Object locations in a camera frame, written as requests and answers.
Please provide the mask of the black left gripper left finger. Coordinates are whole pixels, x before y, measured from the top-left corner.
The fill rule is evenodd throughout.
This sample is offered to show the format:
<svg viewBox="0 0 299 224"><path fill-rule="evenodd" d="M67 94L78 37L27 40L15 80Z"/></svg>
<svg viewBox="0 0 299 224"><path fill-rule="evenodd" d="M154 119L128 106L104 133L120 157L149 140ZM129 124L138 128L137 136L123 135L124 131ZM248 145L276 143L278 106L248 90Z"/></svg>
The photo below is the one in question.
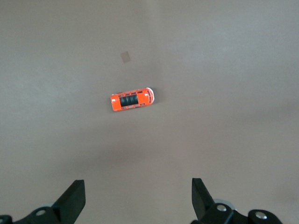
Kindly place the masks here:
<svg viewBox="0 0 299 224"><path fill-rule="evenodd" d="M85 206L85 182L75 180L51 205L35 209L26 217L13 221L10 215L1 215L2 224L73 224Z"/></svg>

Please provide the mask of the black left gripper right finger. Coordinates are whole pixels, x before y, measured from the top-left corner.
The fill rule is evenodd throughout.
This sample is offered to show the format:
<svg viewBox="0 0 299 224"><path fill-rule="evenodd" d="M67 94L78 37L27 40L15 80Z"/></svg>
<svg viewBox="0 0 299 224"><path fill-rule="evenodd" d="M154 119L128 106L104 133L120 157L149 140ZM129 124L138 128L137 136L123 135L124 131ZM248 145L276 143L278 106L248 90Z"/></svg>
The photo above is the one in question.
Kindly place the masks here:
<svg viewBox="0 0 299 224"><path fill-rule="evenodd" d="M279 218L266 210L251 210L247 216L224 203L216 203L202 179L192 179L192 205L197 219L193 224L280 224Z"/></svg>

